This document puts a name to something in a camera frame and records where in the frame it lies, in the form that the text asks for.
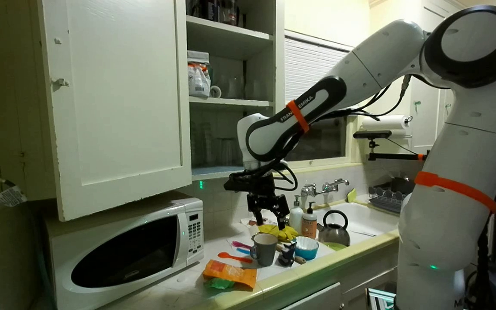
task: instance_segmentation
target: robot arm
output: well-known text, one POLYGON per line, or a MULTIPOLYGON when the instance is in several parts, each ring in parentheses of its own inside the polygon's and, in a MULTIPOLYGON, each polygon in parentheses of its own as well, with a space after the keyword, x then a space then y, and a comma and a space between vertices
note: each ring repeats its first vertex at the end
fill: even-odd
POLYGON ((495 210, 496 7, 466 9, 431 35, 397 21, 354 48, 280 114, 242 119, 245 172, 231 174, 226 190, 249 191, 252 212, 271 205, 280 226, 285 224, 288 207, 285 196, 275 195, 273 171, 288 167, 281 160, 312 122, 335 112, 350 114, 402 76, 450 88, 457 102, 400 215, 399 307, 454 308, 454 274, 473 262, 495 210), (268 198, 280 203, 261 203, 268 198))

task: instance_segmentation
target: sink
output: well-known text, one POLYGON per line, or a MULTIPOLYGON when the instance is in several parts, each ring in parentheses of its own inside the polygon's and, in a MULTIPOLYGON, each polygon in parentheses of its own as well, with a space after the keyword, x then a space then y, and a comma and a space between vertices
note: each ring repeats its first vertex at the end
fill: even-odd
MULTIPOLYGON (((361 203, 338 203, 331 205, 331 208, 319 208, 314 212, 319 224, 324 224, 323 219, 330 210, 342 210, 347 214, 352 246, 390 233, 397 229, 400 222, 397 214, 388 214, 374 207, 361 203)), ((328 217, 328 224, 343 226, 345 221, 340 214, 331 214, 328 217)))

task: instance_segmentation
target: bottle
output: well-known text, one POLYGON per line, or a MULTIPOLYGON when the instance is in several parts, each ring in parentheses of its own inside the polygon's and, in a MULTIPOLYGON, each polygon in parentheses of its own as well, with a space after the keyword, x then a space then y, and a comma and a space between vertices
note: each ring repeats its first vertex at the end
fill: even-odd
POLYGON ((311 207, 307 208, 307 214, 302 217, 302 234, 307 238, 318 238, 318 217, 314 214, 314 203, 311 202, 311 207))
POLYGON ((297 195, 295 207, 290 212, 290 227, 293 227, 299 234, 302 234, 302 215, 304 215, 304 210, 300 205, 300 195, 297 195))

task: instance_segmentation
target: cabinet handle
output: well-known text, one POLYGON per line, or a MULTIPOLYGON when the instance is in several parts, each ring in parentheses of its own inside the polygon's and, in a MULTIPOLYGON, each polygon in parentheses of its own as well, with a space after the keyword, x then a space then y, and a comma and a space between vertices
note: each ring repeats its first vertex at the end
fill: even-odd
POLYGON ((59 88, 63 88, 63 86, 70 86, 70 83, 66 81, 66 79, 58 79, 58 81, 52 81, 52 84, 54 84, 54 90, 59 90, 59 88))

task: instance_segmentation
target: microwave window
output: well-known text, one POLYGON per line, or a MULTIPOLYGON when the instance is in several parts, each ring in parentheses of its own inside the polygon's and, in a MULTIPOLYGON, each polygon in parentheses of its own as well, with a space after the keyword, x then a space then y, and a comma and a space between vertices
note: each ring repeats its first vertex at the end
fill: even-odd
POLYGON ((90 252, 73 270, 85 288, 106 288, 149 277, 173 267, 178 217, 166 217, 126 231, 90 252))

